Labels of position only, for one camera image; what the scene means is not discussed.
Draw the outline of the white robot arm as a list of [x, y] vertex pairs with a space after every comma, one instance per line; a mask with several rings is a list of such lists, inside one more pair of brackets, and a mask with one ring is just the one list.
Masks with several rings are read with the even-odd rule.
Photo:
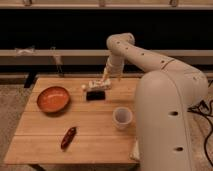
[[196, 171], [187, 110], [208, 93], [199, 69], [135, 45], [130, 33], [107, 38], [106, 78], [119, 77], [124, 62], [144, 71], [135, 91], [136, 133], [142, 171]]

